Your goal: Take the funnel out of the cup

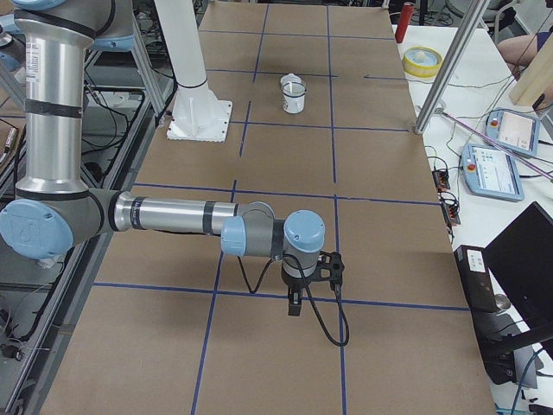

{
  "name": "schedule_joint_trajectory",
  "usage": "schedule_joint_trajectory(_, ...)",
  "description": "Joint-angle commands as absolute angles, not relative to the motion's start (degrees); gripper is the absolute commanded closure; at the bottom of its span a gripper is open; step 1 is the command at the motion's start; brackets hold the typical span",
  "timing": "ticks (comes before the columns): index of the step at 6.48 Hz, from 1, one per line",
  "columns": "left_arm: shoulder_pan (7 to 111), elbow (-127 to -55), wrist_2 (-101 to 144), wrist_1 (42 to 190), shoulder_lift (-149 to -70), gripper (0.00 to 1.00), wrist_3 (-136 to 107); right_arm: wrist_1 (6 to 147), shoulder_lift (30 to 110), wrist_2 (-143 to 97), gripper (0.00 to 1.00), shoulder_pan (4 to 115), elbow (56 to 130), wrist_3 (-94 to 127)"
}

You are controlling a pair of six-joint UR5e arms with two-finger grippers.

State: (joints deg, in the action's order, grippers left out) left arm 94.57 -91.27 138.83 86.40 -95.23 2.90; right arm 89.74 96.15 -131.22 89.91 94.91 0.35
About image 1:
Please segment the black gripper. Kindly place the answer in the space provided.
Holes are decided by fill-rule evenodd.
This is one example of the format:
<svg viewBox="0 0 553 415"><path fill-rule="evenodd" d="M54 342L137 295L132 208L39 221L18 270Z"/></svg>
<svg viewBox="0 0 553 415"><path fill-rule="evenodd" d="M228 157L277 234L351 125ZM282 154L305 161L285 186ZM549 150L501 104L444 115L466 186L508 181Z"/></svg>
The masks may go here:
<svg viewBox="0 0 553 415"><path fill-rule="evenodd" d="M307 279L284 276L283 282L288 286L288 315L299 316L302 311L302 292Z"/></svg>

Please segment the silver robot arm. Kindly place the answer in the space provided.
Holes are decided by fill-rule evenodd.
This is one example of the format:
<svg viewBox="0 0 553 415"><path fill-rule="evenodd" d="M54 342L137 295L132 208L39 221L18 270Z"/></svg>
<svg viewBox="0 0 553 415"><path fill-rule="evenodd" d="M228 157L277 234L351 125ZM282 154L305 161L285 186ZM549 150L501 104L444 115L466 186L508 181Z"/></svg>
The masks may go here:
<svg viewBox="0 0 553 415"><path fill-rule="evenodd" d="M228 255L282 264L289 313L301 312L321 277L325 226L299 210L283 220L262 202L236 204L138 197L89 188L81 179L86 51L96 40L133 35L129 1L17 1L26 40L26 173L1 213L1 234L15 252L50 259L94 236L129 229L219 237Z"/></svg>

